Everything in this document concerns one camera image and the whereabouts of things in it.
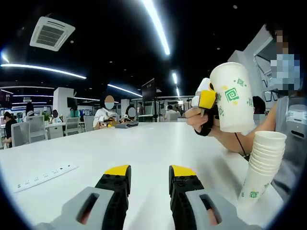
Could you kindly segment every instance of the face mask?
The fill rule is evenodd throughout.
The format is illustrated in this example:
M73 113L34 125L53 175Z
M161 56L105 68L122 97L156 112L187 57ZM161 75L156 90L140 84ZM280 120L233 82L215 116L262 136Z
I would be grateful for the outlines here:
M294 54L277 54L276 60L271 60L272 77L268 79L268 87L275 87L282 94L289 90L300 90L299 59Z

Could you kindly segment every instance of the air conditioner vent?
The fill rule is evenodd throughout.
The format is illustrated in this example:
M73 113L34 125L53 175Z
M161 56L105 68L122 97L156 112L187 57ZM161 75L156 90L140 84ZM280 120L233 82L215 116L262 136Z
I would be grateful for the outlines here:
M75 27L58 20L40 17L31 37L30 46L58 51Z

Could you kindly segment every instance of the gray shirt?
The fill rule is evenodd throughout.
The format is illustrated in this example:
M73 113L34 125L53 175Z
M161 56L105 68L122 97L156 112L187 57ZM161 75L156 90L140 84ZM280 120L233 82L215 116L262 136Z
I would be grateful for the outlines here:
M272 185L286 201L304 167L307 155L307 107L306 98L279 98L276 107L275 131L287 135L285 152Z

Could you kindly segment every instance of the ceiling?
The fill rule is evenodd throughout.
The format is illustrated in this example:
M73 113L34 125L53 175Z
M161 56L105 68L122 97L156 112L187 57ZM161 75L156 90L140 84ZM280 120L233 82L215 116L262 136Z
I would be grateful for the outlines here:
M176 71L180 95L193 95L200 81L235 50L244 50L263 25L252 17L250 4L234 1L152 0L160 18L170 55L166 55L141 0L13 1L1 29L0 51L10 63L42 66L85 76L37 69L0 68L0 87L74 88L76 97L115 101L138 96L107 86L113 84L142 94L141 86L155 78L162 92L176 95L171 71ZM38 19L49 16L76 29L58 52L29 46ZM0 64L6 62L0 58ZM53 95L53 89L9 88L14 95ZM32 98L52 104L52 98ZM22 102L22 97L13 97Z

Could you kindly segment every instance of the office room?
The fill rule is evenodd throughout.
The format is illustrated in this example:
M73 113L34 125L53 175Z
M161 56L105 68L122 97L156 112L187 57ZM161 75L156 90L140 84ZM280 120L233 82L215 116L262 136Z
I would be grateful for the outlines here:
M234 1L0 6L10 9L0 16L0 187L11 226L293 223L307 148L294 19Z

